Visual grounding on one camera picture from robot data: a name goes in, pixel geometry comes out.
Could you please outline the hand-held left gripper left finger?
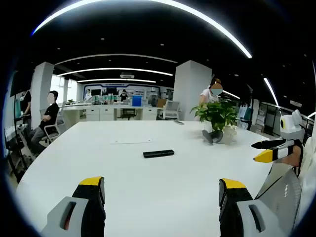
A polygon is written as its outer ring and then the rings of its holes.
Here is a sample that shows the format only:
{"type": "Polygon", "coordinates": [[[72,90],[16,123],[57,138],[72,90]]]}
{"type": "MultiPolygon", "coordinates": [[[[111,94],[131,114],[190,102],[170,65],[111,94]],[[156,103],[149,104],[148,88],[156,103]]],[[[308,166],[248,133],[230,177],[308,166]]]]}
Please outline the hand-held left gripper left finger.
{"type": "Polygon", "coordinates": [[[82,180],[47,215],[43,237],[103,237],[106,212],[104,178],[82,180]]]}

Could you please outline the person's right hand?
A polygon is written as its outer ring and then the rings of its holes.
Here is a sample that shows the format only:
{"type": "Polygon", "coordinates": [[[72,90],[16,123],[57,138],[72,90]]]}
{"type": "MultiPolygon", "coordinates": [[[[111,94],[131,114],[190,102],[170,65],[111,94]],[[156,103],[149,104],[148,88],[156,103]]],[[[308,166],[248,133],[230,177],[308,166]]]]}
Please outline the person's right hand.
{"type": "Polygon", "coordinates": [[[282,159],[282,163],[291,165],[293,167],[300,166],[301,148],[299,146],[293,146],[292,153],[282,159]]]}

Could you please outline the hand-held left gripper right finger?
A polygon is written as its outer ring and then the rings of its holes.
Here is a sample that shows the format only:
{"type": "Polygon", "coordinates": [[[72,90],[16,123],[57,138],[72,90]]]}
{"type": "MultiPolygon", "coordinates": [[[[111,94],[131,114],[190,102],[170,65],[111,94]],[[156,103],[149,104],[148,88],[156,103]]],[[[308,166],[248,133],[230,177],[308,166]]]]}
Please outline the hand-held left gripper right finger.
{"type": "Polygon", "coordinates": [[[236,180],[219,180],[219,223],[222,237],[284,237],[277,216],[246,186],[236,180]]]}

